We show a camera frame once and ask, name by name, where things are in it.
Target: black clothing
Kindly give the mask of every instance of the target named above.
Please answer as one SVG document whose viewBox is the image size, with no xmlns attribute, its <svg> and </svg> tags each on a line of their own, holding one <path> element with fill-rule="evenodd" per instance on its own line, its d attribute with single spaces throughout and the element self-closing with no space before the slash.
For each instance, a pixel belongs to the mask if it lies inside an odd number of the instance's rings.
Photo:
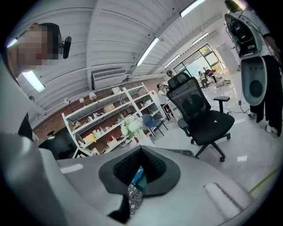
<svg viewBox="0 0 283 226">
<path fill-rule="evenodd" d="M 205 88 L 204 84 L 206 85 L 206 87 L 208 88 L 208 84 L 207 84 L 207 80 L 206 79 L 203 79 L 200 81 L 203 85 L 203 88 Z"/>
<path fill-rule="evenodd" d="M 250 106 L 250 111 L 256 114 L 256 122 L 260 122 L 264 118 L 269 121 L 271 127 L 278 130 L 278 136 L 282 131 L 282 83 L 279 72 L 279 64 L 273 56 L 263 56 L 267 67 L 267 89 L 264 100 L 257 106 Z"/>
</svg>

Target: bouquet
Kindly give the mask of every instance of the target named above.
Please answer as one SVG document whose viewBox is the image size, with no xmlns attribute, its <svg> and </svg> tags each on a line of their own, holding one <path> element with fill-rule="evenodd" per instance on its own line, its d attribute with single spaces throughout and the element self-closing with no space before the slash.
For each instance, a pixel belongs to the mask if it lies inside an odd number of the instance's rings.
<svg viewBox="0 0 283 226">
<path fill-rule="evenodd" d="M 138 120 L 134 119 L 133 116 L 125 118 L 122 126 L 121 132 L 124 136 L 129 137 L 139 137 L 142 131 L 142 124 Z"/>
</svg>

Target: shelf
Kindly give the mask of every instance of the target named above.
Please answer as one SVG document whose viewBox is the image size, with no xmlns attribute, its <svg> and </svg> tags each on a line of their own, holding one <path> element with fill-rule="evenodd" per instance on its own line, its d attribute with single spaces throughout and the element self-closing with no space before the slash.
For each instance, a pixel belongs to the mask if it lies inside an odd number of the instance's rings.
<svg viewBox="0 0 283 226">
<path fill-rule="evenodd" d="M 123 122 L 124 122 L 124 120 L 121 121 L 121 122 L 119 122 L 119 123 L 116 124 L 116 125 L 113 125 L 109 130 L 107 130 L 106 132 L 104 132 L 104 133 L 103 133 L 99 138 L 97 138 L 96 140 L 99 140 L 101 137 L 103 137 L 103 136 L 106 135 L 107 133 L 111 132 L 113 129 L 115 129 L 115 128 L 117 128 L 118 126 L 120 126 Z M 86 148 L 87 146 L 91 145 L 92 143 L 94 143 L 94 141 L 92 141 L 92 142 L 90 142 L 90 143 L 86 143 L 86 144 L 82 145 L 81 147 Z"/>
<path fill-rule="evenodd" d="M 141 85 L 141 86 L 138 86 L 138 87 L 134 87 L 134 88 L 131 88 L 127 91 L 129 92 L 130 95 L 134 95 L 134 94 L 138 93 L 139 90 L 141 90 L 142 87 L 144 87 L 144 86 Z"/>
<path fill-rule="evenodd" d="M 134 88 L 129 89 L 127 91 L 132 96 L 134 94 L 137 94 L 142 87 L 144 87 L 144 86 L 134 87 Z M 113 103 L 119 101 L 122 98 L 127 98 L 127 94 L 124 91 L 116 93 L 116 94 L 111 95 L 109 97 L 105 97 L 105 98 L 98 100 L 94 103 L 91 103 L 89 105 L 86 105 L 86 106 L 78 109 L 77 111 L 67 115 L 65 118 L 71 120 L 72 122 L 76 122 L 76 121 L 86 117 L 87 115 L 90 115 L 90 114 L 94 113 L 95 111 L 102 109 L 103 107 L 106 107 L 110 104 L 113 104 Z"/>
<path fill-rule="evenodd" d="M 119 144 L 123 143 L 127 138 L 128 138 L 128 136 L 124 137 L 122 140 L 118 141 L 118 142 L 117 142 L 114 146 L 112 146 L 112 147 L 109 147 L 109 146 L 108 146 L 107 148 L 105 148 L 105 152 L 104 152 L 103 154 L 112 151 L 114 148 L 116 148 L 117 146 L 119 146 Z"/>
<path fill-rule="evenodd" d="M 91 128 L 91 127 L 97 125 L 98 123 L 106 120 L 107 118 L 115 115 L 117 112 L 124 110 L 127 107 L 128 104 L 130 104 L 130 102 L 127 102 L 126 104 L 120 105 L 119 107 L 114 108 L 113 110 L 111 110 L 111 111 L 97 117 L 96 119 L 80 126 L 78 129 L 74 130 L 72 132 L 72 134 L 76 134 L 78 132 L 83 133 L 84 131 L 88 130 L 89 128 Z"/>
<path fill-rule="evenodd" d="M 154 102 L 151 102 L 149 105 L 147 105 L 147 106 L 145 106 L 145 107 L 141 108 L 141 109 L 140 109 L 140 111 L 142 111 L 142 110 L 146 109 L 147 107 L 151 106 L 152 104 L 154 104 Z"/>
<path fill-rule="evenodd" d="M 156 110 L 156 111 L 152 112 L 152 113 L 150 114 L 151 117 L 155 116 L 158 112 L 159 112 L 159 110 Z"/>
<path fill-rule="evenodd" d="M 142 99 L 142 98 L 146 97 L 147 95 L 149 95 L 149 93 L 146 93 L 146 94 L 144 94 L 144 95 L 142 95 L 142 96 L 140 96 L 140 97 L 138 97 L 138 98 L 135 98 L 134 101 L 136 102 L 136 101 L 138 101 L 139 99 Z"/>
</svg>

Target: ceiling light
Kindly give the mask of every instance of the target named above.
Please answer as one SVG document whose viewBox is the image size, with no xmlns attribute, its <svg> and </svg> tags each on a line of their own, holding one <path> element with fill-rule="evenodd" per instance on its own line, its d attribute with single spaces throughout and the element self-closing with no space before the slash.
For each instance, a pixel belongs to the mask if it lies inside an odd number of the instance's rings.
<svg viewBox="0 0 283 226">
<path fill-rule="evenodd" d="M 176 60 L 179 56 L 180 56 L 179 54 L 178 54 L 177 56 L 175 56 L 175 57 L 173 58 L 173 60 L 171 60 L 168 64 L 165 65 L 164 68 L 167 68 L 167 67 L 169 66 L 169 64 L 171 64 L 171 63 L 172 63 L 174 60 Z"/>
<path fill-rule="evenodd" d="M 17 42 L 17 39 L 13 39 L 12 41 L 10 41 L 10 43 L 7 45 L 7 48 L 9 48 L 10 46 L 14 45 Z"/>
<path fill-rule="evenodd" d="M 184 8 L 181 12 L 180 12 L 180 16 L 184 17 L 185 15 L 187 15 L 190 11 L 192 11 L 194 8 L 196 8 L 197 6 L 199 6 L 201 3 L 203 3 L 205 0 L 196 0 L 193 3 L 189 4 L 186 8 Z"/>
<path fill-rule="evenodd" d="M 195 43 L 197 43 L 199 40 L 203 39 L 204 37 L 206 37 L 208 35 L 208 32 L 206 32 L 204 35 L 202 35 L 201 37 L 199 37 L 197 40 L 195 40 L 192 45 L 194 45 Z"/>
<path fill-rule="evenodd" d="M 151 42 L 151 44 L 149 45 L 149 47 L 146 49 L 146 51 L 144 52 L 144 54 L 142 55 L 142 57 L 140 58 L 140 60 L 137 63 L 137 67 L 140 66 L 142 64 L 142 62 L 144 61 L 144 59 L 146 58 L 146 56 L 149 54 L 149 52 L 152 50 L 152 48 L 156 45 L 156 43 L 159 41 L 158 38 L 154 38 L 154 40 Z"/>
<path fill-rule="evenodd" d="M 33 86 L 33 88 L 36 89 L 37 92 L 41 93 L 45 90 L 44 85 L 39 81 L 39 79 L 35 76 L 33 71 L 30 72 L 23 72 L 23 76 L 26 78 L 26 80 Z"/>
</svg>

